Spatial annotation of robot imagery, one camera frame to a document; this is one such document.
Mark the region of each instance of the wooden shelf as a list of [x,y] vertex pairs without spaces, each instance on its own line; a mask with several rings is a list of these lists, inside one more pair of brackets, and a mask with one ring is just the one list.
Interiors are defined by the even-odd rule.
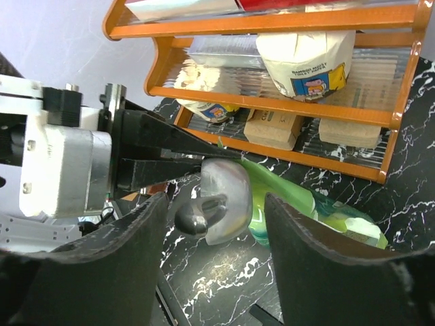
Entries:
[[[209,103],[233,104],[250,109],[284,111],[305,117],[328,118],[388,128],[391,133],[388,137],[387,146],[384,147],[385,153],[380,168],[339,162],[295,151],[281,151],[270,147],[253,145],[239,139],[222,137],[225,145],[236,149],[252,151],[299,164],[335,170],[378,183],[385,182],[425,30],[430,19],[433,0],[419,0],[416,4],[405,3],[402,5],[386,5],[384,3],[378,7],[363,6],[357,9],[329,12],[296,12],[281,15],[265,14],[242,17],[221,16],[183,22],[152,22],[146,24],[139,22],[134,17],[125,7],[125,1],[115,0],[112,3],[103,23],[103,31],[112,40],[129,37],[153,37],[156,57],[144,83],[144,90],[147,94]],[[371,33],[369,31],[379,29],[391,31],[381,31],[380,33]],[[361,107],[356,105],[355,107],[355,105],[349,103],[342,104],[340,101],[329,101],[328,104],[301,103],[270,92],[266,92],[265,95],[256,92],[255,89],[244,90],[243,85],[241,85],[241,95],[173,88],[173,82],[183,67],[183,61],[187,59],[186,50],[193,40],[191,37],[174,38],[174,36],[335,30],[364,30],[364,33],[357,34],[355,41],[355,48],[357,49],[408,49],[407,63],[403,64],[400,76],[396,76],[397,73],[395,73],[393,77],[400,78],[400,80],[392,80],[391,89],[389,89],[396,96],[394,98],[388,97],[386,105],[376,107],[376,103],[371,103],[369,106],[364,105]],[[350,79],[351,76],[348,78],[346,88],[340,92],[351,89]],[[273,88],[270,87],[272,84],[269,81],[266,80],[266,83],[269,83],[266,85],[268,90]],[[206,141],[212,143],[218,141],[219,136],[216,134],[189,128],[191,119],[192,114],[188,110],[182,109],[175,124]]]
[[293,31],[348,31],[413,28],[418,5],[387,5],[328,12],[296,12],[263,16],[190,20],[184,22],[139,23],[115,1],[106,16],[103,30],[111,39],[127,37],[167,37],[177,35],[246,34]]

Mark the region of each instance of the white paper bag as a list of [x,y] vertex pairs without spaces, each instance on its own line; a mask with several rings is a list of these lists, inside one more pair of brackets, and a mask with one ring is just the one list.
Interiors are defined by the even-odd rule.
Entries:
[[285,96],[305,101],[345,87],[355,31],[269,33],[257,48],[276,87]]

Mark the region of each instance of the gray wall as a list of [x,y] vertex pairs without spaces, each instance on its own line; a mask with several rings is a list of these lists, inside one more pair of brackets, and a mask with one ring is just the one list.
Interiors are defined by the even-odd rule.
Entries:
[[29,79],[80,86],[84,104],[100,107],[107,83],[153,109],[143,82],[154,60],[151,39],[109,41],[101,25],[112,0],[0,0],[0,51]]

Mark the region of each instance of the red package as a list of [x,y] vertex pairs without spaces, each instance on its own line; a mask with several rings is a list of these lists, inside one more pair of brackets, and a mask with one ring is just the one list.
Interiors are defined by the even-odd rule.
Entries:
[[283,9],[298,5],[314,5],[331,2],[331,0],[236,0],[247,12],[267,9]]

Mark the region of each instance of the cartoon label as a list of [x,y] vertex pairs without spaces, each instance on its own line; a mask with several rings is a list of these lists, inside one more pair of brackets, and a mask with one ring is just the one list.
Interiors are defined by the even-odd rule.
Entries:
[[345,84],[345,63],[342,63],[334,70],[325,71],[306,78],[292,79],[295,95],[302,95],[307,98],[319,98],[329,95],[331,92],[345,87]]
[[209,118],[211,122],[221,122],[222,120],[225,120],[225,118],[236,113],[238,110],[239,108],[234,105],[215,104],[212,107],[201,111],[201,113]]

